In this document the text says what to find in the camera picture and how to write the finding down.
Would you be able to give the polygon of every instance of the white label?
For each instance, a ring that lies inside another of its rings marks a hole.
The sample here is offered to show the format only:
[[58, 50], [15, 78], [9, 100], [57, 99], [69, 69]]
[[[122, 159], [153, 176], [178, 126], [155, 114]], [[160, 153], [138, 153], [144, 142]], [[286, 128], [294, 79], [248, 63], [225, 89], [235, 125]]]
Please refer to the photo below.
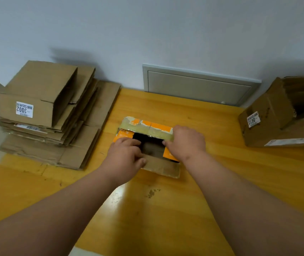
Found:
[[30, 130], [45, 133], [45, 134], [47, 133], [47, 132], [43, 132], [40, 128], [33, 127], [33, 126], [28, 126], [28, 125], [24, 125], [24, 124], [15, 124], [15, 126], [18, 127], [18, 128], [30, 129]]
[[271, 140], [265, 146], [274, 146], [274, 145], [295, 145], [295, 144], [304, 144], [304, 138], [291, 138], [291, 139], [276, 139]]
[[248, 127], [251, 128], [252, 126], [256, 125], [257, 123], [260, 123], [261, 120], [259, 118], [259, 113], [255, 111], [252, 115], [247, 117]]
[[20, 116], [32, 118], [33, 105], [17, 101], [16, 114]]

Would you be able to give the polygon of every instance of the bare skin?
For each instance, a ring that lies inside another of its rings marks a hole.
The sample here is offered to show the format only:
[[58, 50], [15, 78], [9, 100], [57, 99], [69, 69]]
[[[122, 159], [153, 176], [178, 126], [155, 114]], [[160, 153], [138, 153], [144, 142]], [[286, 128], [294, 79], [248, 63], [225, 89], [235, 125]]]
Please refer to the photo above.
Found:
[[[164, 144], [201, 188], [236, 255], [304, 255], [304, 215], [216, 162], [194, 129], [175, 126], [174, 135]], [[112, 191], [145, 165], [139, 144], [118, 139], [96, 171], [0, 221], [0, 255], [68, 255]]]

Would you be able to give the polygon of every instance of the wall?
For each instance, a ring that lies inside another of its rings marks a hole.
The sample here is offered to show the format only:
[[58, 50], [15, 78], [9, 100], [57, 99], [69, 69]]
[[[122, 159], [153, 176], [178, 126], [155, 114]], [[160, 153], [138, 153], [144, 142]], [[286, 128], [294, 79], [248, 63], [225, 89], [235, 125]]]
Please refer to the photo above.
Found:
[[143, 89], [142, 64], [304, 74], [304, 0], [0, 0], [0, 83], [26, 60], [89, 63]]

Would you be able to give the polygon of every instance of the person's left arm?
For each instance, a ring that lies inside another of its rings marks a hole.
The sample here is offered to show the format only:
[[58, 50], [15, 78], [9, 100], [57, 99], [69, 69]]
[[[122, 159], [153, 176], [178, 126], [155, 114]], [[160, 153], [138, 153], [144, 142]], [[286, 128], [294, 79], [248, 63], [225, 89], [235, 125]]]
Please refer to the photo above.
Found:
[[139, 144], [118, 139], [97, 170], [0, 221], [0, 255], [68, 255], [107, 197], [146, 163]]

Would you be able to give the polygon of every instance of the wood grain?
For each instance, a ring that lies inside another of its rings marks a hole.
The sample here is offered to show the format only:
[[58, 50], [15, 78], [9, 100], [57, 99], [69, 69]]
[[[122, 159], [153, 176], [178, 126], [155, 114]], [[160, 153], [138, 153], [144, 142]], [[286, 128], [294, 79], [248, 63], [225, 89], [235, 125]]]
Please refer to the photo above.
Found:
[[[304, 147], [247, 148], [241, 108], [122, 89], [85, 171], [5, 155], [0, 163], [0, 220], [95, 170], [120, 122], [132, 116], [205, 135], [223, 165], [304, 212]], [[180, 179], [140, 170], [106, 200], [77, 242], [109, 255], [233, 255], [186, 169]]]

